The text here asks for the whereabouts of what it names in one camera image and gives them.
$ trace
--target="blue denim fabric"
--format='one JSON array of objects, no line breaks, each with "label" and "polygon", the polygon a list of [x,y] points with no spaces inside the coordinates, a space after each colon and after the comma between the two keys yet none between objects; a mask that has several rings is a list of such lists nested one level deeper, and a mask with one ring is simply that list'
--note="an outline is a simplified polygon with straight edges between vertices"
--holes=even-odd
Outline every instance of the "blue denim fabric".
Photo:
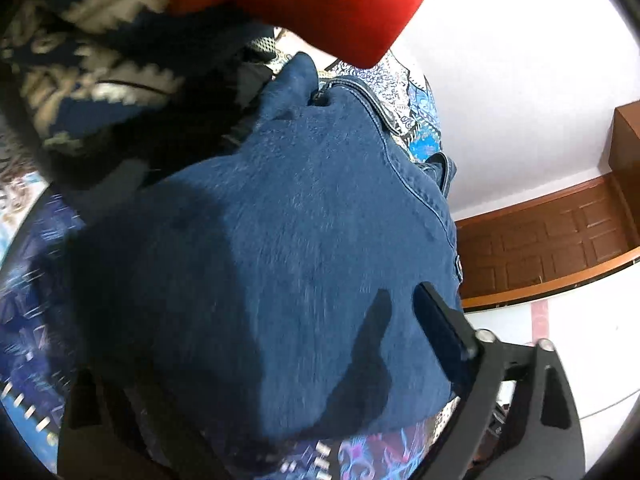
[{"label": "blue denim fabric", "polygon": [[451,189],[451,181],[456,176],[458,168],[456,168],[455,162],[451,160],[443,152],[437,152],[431,155],[424,162],[418,162],[417,166],[421,168],[427,175],[429,175],[438,184],[440,191],[444,195],[444,198],[449,196],[449,190]]},{"label": "blue denim fabric", "polygon": [[70,240],[76,321],[98,371],[127,383],[151,359],[212,440],[372,434],[436,414],[451,387],[414,314],[433,305],[413,297],[428,281],[459,303],[456,228],[391,127],[365,84],[318,92],[298,54],[237,153]]}]

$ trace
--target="carved wooden panel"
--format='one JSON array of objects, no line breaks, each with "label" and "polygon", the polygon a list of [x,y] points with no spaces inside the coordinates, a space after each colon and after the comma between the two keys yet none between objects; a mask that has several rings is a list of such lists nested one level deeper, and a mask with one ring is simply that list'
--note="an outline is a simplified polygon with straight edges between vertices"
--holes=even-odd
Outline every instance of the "carved wooden panel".
[{"label": "carved wooden panel", "polygon": [[609,176],[531,201],[514,212],[460,222],[463,298],[554,280],[596,266],[635,246]]}]

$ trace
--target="black bracket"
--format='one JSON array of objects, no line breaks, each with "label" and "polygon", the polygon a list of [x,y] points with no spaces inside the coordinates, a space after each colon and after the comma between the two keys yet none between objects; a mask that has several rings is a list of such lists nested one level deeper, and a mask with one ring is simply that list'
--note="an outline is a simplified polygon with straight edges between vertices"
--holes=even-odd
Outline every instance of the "black bracket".
[{"label": "black bracket", "polygon": [[[445,431],[410,480],[577,480],[584,475],[580,421],[562,363],[551,341],[535,346],[501,342],[488,330],[476,331],[465,316],[444,303],[430,283],[416,294],[435,304],[467,352],[468,381],[447,369],[446,346],[432,345],[449,380],[462,391],[462,400]],[[440,323],[425,323],[425,335],[442,337]],[[469,468],[489,425],[502,381],[516,381],[511,408],[497,446],[481,466]]]}]

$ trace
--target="silver bolt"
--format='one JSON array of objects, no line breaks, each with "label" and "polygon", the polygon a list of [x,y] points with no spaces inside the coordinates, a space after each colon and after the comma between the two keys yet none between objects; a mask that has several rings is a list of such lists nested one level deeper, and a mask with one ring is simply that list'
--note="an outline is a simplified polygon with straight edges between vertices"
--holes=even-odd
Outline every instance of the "silver bolt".
[{"label": "silver bolt", "polygon": [[553,352],[556,349],[554,344],[549,341],[549,339],[538,339],[538,345],[540,346],[540,348],[546,350],[547,352]]},{"label": "silver bolt", "polygon": [[495,343],[496,337],[491,330],[477,330],[476,331],[476,339],[478,341],[482,341],[483,343]]}]

